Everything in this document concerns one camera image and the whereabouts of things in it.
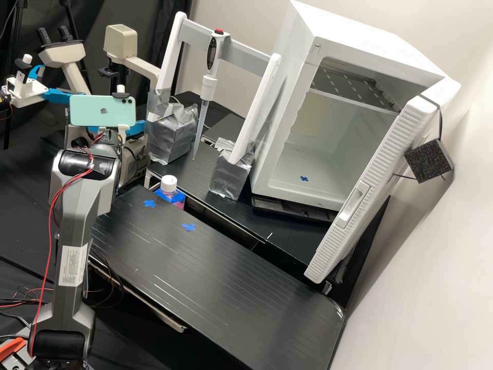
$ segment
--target gray robot arm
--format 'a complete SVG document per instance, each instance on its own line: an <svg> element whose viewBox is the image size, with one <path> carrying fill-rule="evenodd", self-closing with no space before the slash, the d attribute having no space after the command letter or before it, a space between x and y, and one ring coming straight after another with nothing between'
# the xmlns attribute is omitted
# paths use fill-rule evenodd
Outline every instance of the gray robot arm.
<svg viewBox="0 0 493 370"><path fill-rule="evenodd" d="M53 301L43 306L28 348L40 360L82 364L92 342L94 312L82 302L83 275L96 218L110 211L119 181L120 160L111 150L93 154L93 171L72 183L59 199L60 252L56 262ZM74 175L89 165L85 153L63 150L53 162L50 201Z"/></svg>

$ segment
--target white label sticker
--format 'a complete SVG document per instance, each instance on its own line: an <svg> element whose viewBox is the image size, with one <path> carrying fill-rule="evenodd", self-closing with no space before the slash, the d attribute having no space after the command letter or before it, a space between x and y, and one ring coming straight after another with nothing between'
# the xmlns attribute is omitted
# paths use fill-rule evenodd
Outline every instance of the white label sticker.
<svg viewBox="0 0 493 370"><path fill-rule="evenodd" d="M87 244L83 247L62 247L60 260L60 278L58 285L76 287L84 279L87 260Z"/></svg>

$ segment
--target orange part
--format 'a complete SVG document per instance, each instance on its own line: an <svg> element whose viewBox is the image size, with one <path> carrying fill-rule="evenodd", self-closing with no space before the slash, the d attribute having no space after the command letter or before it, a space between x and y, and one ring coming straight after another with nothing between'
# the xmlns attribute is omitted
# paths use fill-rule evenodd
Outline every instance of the orange part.
<svg viewBox="0 0 493 370"><path fill-rule="evenodd" d="M15 338L14 340L5 343L3 346L0 346L0 362L5 360L11 354L17 352L19 349L24 347L27 344L24 338Z"/></svg>

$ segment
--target white bottle cap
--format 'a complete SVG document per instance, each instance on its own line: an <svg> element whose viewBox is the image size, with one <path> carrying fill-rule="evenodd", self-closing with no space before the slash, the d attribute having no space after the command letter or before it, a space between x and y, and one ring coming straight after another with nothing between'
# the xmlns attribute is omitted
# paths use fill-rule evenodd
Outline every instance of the white bottle cap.
<svg viewBox="0 0 493 370"><path fill-rule="evenodd" d="M31 62L32 62L32 55L30 55L30 54L24 54L24 56L22 57L22 61L24 63L31 64Z"/></svg>
<svg viewBox="0 0 493 370"><path fill-rule="evenodd" d="M176 184L178 180L173 175L164 175L161 179L161 190L166 192L173 192L176 190Z"/></svg>

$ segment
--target black foam block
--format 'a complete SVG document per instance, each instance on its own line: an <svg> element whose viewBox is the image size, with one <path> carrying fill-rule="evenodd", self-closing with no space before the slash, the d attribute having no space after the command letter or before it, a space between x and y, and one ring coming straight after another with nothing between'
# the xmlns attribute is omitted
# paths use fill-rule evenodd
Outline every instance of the black foam block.
<svg viewBox="0 0 493 370"><path fill-rule="evenodd" d="M453 170L453 162L443 143L434 139L404 153L419 183Z"/></svg>

